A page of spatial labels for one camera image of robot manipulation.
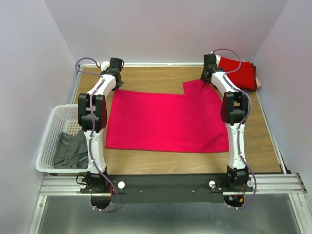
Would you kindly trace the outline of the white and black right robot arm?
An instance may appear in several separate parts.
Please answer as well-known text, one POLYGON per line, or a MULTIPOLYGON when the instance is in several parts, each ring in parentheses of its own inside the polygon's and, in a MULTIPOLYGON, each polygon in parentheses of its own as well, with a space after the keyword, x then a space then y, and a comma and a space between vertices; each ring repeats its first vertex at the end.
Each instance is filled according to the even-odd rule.
POLYGON ((228 190, 235 191, 249 180, 244 148, 244 128, 250 114, 250 97, 230 80, 229 72, 218 66, 220 61, 221 57, 214 52, 204 55, 204 67, 200 79, 214 85, 223 96, 220 116, 226 124, 230 152, 224 185, 228 190))

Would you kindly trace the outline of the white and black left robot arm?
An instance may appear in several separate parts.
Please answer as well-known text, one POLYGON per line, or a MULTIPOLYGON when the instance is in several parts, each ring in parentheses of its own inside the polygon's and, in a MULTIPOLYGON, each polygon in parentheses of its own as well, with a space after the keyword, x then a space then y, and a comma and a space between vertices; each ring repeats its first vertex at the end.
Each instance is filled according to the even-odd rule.
POLYGON ((98 82, 90 91, 78 96, 78 123, 84 131, 89 157, 86 183, 91 184, 98 193, 104 192, 107 187, 116 190, 112 181, 105 175, 103 132, 108 121, 106 98, 111 91, 123 85, 121 79, 123 67, 124 61, 120 58, 111 58, 110 61, 99 63, 93 58, 84 57, 75 64, 77 72, 98 77, 98 82), (81 70, 79 63, 85 59, 93 61, 100 69, 100 73, 81 70))

